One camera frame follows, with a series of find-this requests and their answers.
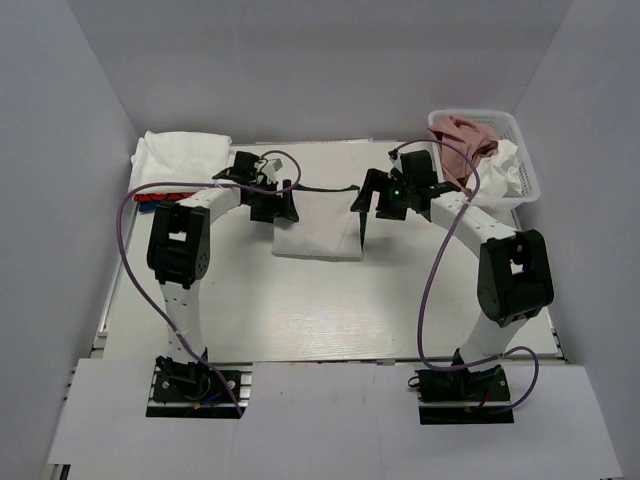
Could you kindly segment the white plastic laundry basket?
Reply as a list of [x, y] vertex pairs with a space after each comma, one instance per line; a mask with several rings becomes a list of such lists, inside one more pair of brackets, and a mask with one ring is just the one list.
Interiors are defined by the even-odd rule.
[[[506, 200], [501, 200], [501, 205], [497, 207], [486, 207], [492, 210], [512, 210], [517, 206], [523, 203], [530, 203], [538, 200], [540, 197], [540, 188], [537, 182], [537, 178], [528, 154], [528, 151], [525, 146], [524, 139], [521, 135], [520, 129], [517, 125], [515, 118], [506, 112], [501, 111], [492, 111], [492, 110], [469, 110], [469, 109], [447, 109], [447, 110], [436, 110], [429, 114], [428, 122], [429, 126], [435, 123], [437, 120], [440, 120], [442, 117], [446, 115], [455, 115], [464, 117], [466, 119], [475, 121], [477, 123], [481, 123], [487, 126], [492, 127], [497, 136], [498, 141], [501, 139], [507, 139], [513, 142], [518, 146], [518, 157], [519, 157], [519, 170], [520, 170], [520, 180], [522, 183], [522, 193], [519, 198], [507, 198]], [[435, 161], [436, 172], [438, 178], [441, 181], [446, 181], [444, 175], [442, 173], [441, 165], [440, 165], [440, 155], [439, 155], [439, 144], [433, 146], [433, 158]], [[472, 169], [472, 175], [469, 177], [466, 187], [462, 188], [462, 191], [469, 195], [472, 192], [478, 192], [480, 179], [478, 173], [475, 170], [475, 167], [471, 163], [471, 160], [461, 151], [455, 149], [452, 145], [449, 146], [452, 150], [456, 151], [460, 156], [462, 156], [468, 165]]]

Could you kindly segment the folded red t-shirt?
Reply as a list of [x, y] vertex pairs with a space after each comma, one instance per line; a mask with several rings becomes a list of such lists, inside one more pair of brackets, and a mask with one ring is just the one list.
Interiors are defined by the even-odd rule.
[[137, 203], [150, 204], [163, 201], [179, 201], [192, 195], [193, 192], [136, 193], [133, 199]]

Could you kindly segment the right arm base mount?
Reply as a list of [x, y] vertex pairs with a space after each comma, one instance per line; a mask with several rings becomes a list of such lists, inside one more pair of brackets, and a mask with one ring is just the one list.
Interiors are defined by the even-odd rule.
[[421, 425], [514, 422], [507, 377], [500, 365], [475, 373], [417, 370], [407, 385], [417, 393]]

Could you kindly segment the white green Charlie Brown t-shirt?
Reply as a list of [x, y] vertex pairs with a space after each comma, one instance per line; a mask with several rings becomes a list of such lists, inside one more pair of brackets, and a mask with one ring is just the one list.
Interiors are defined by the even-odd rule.
[[362, 258], [365, 217], [350, 210], [360, 187], [321, 189], [298, 185], [292, 192], [297, 221], [274, 221], [272, 254], [327, 261]]

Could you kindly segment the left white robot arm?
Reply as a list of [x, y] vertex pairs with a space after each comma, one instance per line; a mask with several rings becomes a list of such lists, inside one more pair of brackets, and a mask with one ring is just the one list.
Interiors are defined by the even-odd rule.
[[240, 206], [250, 208], [253, 221], [297, 222], [292, 191], [301, 177], [278, 179], [282, 157], [291, 156], [280, 150], [261, 156], [241, 151], [210, 181], [195, 183], [190, 197], [156, 207], [146, 260], [161, 290], [168, 328], [168, 353], [157, 366], [188, 398], [202, 398], [211, 387], [199, 299], [211, 261], [211, 226]]

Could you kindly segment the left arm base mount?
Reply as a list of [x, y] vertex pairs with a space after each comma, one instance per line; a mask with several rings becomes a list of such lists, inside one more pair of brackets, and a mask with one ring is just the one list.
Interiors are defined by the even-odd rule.
[[146, 407], [148, 418], [239, 419], [248, 405], [252, 372], [222, 369], [222, 378], [201, 363], [155, 359]]

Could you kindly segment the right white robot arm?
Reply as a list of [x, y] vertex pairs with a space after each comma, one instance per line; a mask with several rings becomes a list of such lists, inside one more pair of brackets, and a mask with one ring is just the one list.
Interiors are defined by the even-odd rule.
[[389, 153], [388, 172], [367, 171], [353, 212], [402, 221], [414, 211], [445, 229], [445, 244], [457, 239], [478, 260], [476, 293], [480, 314], [449, 366], [429, 361], [417, 373], [422, 401], [474, 402], [489, 399], [504, 380], [503, 359], [527, 347], [511, 344], [515, 335], [554, 299], [544, 237], [519, 231], [473, 205], [451, 182], [438, 180], [425, 150]]

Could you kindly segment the folded blue t-shirt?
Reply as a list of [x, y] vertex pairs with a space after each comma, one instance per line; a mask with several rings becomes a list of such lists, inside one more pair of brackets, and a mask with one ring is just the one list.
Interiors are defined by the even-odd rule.
[[138, 212], [141, 214], [153, 213], [159, 206], [170, 206], [173, 205], [173, 201], [152, 201], [152, 202], [141, 202], [138, 204]]

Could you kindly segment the pink t-shirt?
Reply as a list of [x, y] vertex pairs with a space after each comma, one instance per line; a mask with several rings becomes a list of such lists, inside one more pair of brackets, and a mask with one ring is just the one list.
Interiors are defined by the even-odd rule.
[[[446, 115], [429, 126], [433, 138], [463, 152], [477, 167], [483, 158], [492, 156], [498, 147], [495, 130], [464, 117]], [[466, 160], [450, 147], [438, 145], [440, 165], [446, 181], [465, 188], [472, 169]]]

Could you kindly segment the folded white t-shirt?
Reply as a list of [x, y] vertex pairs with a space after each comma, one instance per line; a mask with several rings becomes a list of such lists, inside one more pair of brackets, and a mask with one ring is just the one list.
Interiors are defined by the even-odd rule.
[[231, 144], [226, 135], [147, 131], [130, 159], [128, 190], [156, 182], [209, 183], [227, 167]]

